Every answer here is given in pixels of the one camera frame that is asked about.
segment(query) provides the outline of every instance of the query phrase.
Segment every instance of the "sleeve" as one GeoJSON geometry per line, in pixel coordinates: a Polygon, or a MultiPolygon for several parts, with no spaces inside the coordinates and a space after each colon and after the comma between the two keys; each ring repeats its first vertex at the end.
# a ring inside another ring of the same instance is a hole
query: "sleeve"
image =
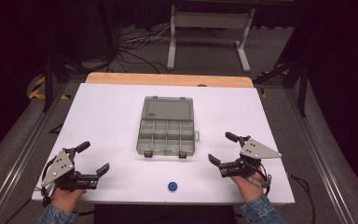
{"type": "Polygon", "coordinates": [[[241,211],[246,223],[286,223],[281,217],[281,214],[274,209],[269,198],[265,194],[246,203],[241,208],[241,211]]]}
{"type": "Polygon", "coordinates": [[[62,211],[49,204],[36,224],[75,224],[78,213],[62,211]]]}

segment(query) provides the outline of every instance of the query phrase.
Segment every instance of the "white table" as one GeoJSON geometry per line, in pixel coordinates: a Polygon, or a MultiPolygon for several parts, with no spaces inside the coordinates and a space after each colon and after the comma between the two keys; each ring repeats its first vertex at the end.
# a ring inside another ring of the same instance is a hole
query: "white table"
{"type": "MultiPolygon", "coordinates": [[[[62,148],[90,141],[88,149],[76,154],[76,170],[93,175],[110,163],[98,188],[82,196],[83,201],[90,203],[243,203],[233,181],[222,178],[217,167],[208,161],[208,154],[221,162],[239,157],[239,144],[226,139],[225,132],[251,135],[277,150],[256,89],[84,83],[48,160],[62,148]],[[138,155],[136,143],[143,103],[146,96],[152,95],[193,98],[195,128],[200,131],[194,156],[179,159],[138,155]],[[178,186],[175,192],[168,190],[172,181],[178,186]]],[[[262,163],[272,175],[269,199],[273,203],[294,203],[281,159],[262,163]]],[[[35,191],[32,199],[42,200],[40,191],[35,191]]]]}

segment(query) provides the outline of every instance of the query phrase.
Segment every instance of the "human hand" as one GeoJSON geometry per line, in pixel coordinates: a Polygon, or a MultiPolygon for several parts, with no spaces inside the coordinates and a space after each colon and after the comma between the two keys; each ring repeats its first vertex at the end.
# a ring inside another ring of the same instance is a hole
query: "human hand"
{"type": "MultiPolygon", "coordinates": [[[[259,181],[260,183],[264,181],[263,177],[259,173],[255,173],[254,175],[251,175],[251,178],[259,181]]],[[[247,203],[260,197],[264,193],[262,187],[257,186],[256,184],[243,178],[242,176],[232,176],[231,179],[238,186],[242,198],[247,203]]]]}
{"type": "Polygon", "coordinates": [[[65,212],[74,212],[77,201],[86,193],[85,189],[76,189],[74,191],[61,190],[56,188],[51,196],[51,205],[65,212]]]}

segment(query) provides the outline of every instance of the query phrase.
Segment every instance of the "gray carpet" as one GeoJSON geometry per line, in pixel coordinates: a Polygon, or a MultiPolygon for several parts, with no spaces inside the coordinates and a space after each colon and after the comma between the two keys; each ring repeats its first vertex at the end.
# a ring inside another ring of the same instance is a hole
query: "gray carpet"
{"type": "MultiPolygon", "coordinates": [[[[255,78],[260,72],[272,69],[291,33],[292,29],[252,29],[245,45],[245,52],[252,72],[244,74],[237,52],[233,47],[235,36],[240,36],[240,33],[225,31],[221,35],[210,35],[203,31],[184,31],[178,36],[175,69],[171,73],[255,78]]],[[[130,52],[149,62],[166,64],[168,46],[169,42],[162,39],[143,49],[130,52]]],[[[142,61],[125,53],[122,56],[123,61],[140,64],[123,63],[123,68],[114,61],[109,65],[109,69],[114,72],[156,73],[149,64],[141,63],[142,61]]],[[[98,63],[100,62],[84,62],[86,66],[98,63]]],[[[162,65],[155,64],[155,66],[161,73],[168,73],[162,65]]],[[[81,81],[84,81],[82,76],[73,76],[64,93],[70,94],[74,98],[81,81]]],[[[345,223],[339,218],[337,209],[326,190],[325,183],[312,157],[307,136],[296,115],[298,112],[293,109],[287,96],[288,91],[282,88],[268,88],[266,92],[267,98],[260,97],[260,99],[278,149],[283,154],[283,165],[286,171],[307,180],[310,184],[310,193],[316,208],[316,223],[345,223]]],[[[0,223],[4,223],[31,197],[36,179],[57,138],[57,134],[48,133],[48,131],[65,121],[73,98],[60,100],[54,107],[45,128],[41,130],[40,137],[35,142],[34,152],[27,161],[25,169],[17,171],[21,177],[14,180],[15,188],[12,192],[7,193],[9,195],[7,201],[1,204],[0,223]]],[[[7,172],[15,164],[22,149],[27,145],[29,137],[34,133],[34,127],[42,115],[43,107],[43,100],[33,99],[2,141],[0,145],[0,188],[6,181],[7,172]]],[[[358,179],[329,132],[319,106],[313,98],[311,87],[307,92],[306,113],[306,121],[336,178],[341,196],[351,212],[352,220],[347,223],[358,223],[358,179]]],[[[296,203],[277,204],[276,208],[288,223],[310,223],[312,215],[310,200],[306,192],[293,179],[290,179],[290,184],[296,203]]],[[[88,203],[82,203],[78,208],[81,212],[92,209],[93,204],[88,203]]],[[[235,206],[234,209],[238,212],[239,207],[235,206]]],[[[10,223],[35,223],[42,212],[43,207],[40,203],[29,202],[13,217],[10,223]]],[[[78,223],[92,223],[92,220],[93,216],[81,217],[78,223]]],[[[238,223],[244,223],[240,218],[237,220],[238,223]]]]}

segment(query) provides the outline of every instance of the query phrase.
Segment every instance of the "plastic storage box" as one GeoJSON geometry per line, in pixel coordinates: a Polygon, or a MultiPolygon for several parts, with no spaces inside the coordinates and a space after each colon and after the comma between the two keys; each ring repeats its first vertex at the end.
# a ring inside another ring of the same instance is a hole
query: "plastic storage box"
{"type": "Polygon", "coordinates": [[[195,151],[193,99],[146,96],[136,149],[145,157],[192,156],[195,151]]]}

